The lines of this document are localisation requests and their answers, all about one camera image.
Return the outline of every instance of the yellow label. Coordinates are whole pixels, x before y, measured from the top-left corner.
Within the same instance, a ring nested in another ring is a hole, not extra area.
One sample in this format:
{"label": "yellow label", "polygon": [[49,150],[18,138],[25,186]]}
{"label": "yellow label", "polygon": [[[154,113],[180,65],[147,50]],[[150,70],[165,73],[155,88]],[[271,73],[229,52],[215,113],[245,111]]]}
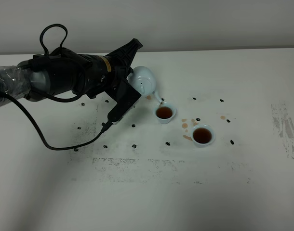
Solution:
{"label": "yellow label", "polygon": [[112,68],[110,67],[109,61],[106,59],[106,57],[101,56],[101,55],[99,55],[99,57],[100,57],[101,59],[103,59],[103,61],[104,61],[105,64],[107,65],[107,71],[108,71],[108,72],[111,72],[111,71],[112,71]]}

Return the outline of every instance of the tea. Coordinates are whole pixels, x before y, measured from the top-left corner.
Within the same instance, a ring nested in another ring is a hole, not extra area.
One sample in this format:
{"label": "tea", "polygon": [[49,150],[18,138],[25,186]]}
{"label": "tea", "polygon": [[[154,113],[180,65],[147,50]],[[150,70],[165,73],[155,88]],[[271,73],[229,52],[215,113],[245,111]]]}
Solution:
{"label": "tea", "polygon": [[169,107],[159,107],[156,111],[156,115],[161,119],[168,119],[172,117],[173,112]]}
{"label": "tea", "polygon": [[205,128],[198,128],[193,132],[193,138],[198,143],[208,143],[212,137],[211,132]]}

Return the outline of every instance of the table surface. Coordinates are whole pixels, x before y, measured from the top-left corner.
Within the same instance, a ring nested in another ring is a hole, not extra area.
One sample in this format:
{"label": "table surface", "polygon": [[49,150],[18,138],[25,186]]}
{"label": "table surface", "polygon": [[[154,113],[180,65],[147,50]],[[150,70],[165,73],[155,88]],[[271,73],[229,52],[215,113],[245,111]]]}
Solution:
{"label": "table surface", "polygon": [[[14,104],[0,108],[0,231],[294,230],[294,49],[145,52],[139,65],[176,106],[169,124],[142,98],[95,143],[56,152]],[[57,147],[93,138],[115,105],[20,102]],[[196,118],[211,146],[184,138]]]}

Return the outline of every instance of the plastic wrap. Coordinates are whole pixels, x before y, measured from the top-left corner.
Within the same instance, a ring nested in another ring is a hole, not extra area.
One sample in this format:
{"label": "plastic wrap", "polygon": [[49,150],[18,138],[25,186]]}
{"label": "plastic wrap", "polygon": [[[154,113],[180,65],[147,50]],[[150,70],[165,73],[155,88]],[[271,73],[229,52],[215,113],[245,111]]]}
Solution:
{"label": "plastic wrap", "polygon": [[[30,92],[30,69],[22,69],[17,66],[0,66],[0,91],[18,99]],[[5,98],[0,98],[0,106],[10,103]]]}

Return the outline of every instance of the white wall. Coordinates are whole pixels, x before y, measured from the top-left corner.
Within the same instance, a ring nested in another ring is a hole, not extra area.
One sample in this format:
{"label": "white wall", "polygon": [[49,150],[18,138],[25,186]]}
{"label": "white wall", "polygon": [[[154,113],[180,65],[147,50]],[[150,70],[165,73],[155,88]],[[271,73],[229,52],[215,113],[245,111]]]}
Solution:
{"label": "white wall", "polygon": [[[0,0],[0,53],[42,51],[39,35],[64,24],[65,47],[110,51],[139,39],[144,51],[294,46],[294,0]],[[50,50],[63,36],[47,33]]]}

